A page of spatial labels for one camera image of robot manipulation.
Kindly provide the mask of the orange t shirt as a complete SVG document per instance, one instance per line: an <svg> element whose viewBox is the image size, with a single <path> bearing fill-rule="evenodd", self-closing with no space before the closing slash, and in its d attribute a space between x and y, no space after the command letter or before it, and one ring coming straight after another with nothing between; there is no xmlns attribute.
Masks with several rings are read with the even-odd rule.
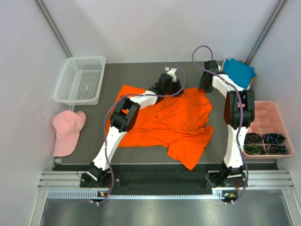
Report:
<svg viewBox="0 0 301 226"><path fill-rule="evenodd" d="M185 89L179 97L167 97L141 109L119 147L164 146L170 158L193 170L214 132L207 124L211 110L205 92Z"/></svg>

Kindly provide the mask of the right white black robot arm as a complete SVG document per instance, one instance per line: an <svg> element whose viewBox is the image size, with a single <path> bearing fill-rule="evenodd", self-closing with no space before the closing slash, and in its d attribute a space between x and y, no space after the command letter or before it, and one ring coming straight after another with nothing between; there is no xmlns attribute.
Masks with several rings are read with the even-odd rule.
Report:
<svg viewBox="0 0 301 226"><path fill-rule="evenodd" d="M199 89L205 92L216 89L225 97L223 116L228 127L228 144L219 179L224 186L231 186L243 175L242 149L255 119L254 92L238 86L215 60L206 61L204 67Z"/></svg>

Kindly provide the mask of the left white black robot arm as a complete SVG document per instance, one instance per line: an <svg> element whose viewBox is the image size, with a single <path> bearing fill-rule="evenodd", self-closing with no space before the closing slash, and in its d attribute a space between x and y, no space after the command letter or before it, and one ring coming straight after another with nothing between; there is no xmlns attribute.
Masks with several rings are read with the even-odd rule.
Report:
<svg viewBox="0 0 301 226"><path fill-rule="evenodd" d="M111 159L124 135L135 125L141 109L155 105L166 97L179 96L183 93L180 80L176 77L176 68L167 69L158 82L141 94L123 95L108 111L105 120L110 120L108 133L102 148L90 163L87 174L95 186L103 186Z"/></svg>

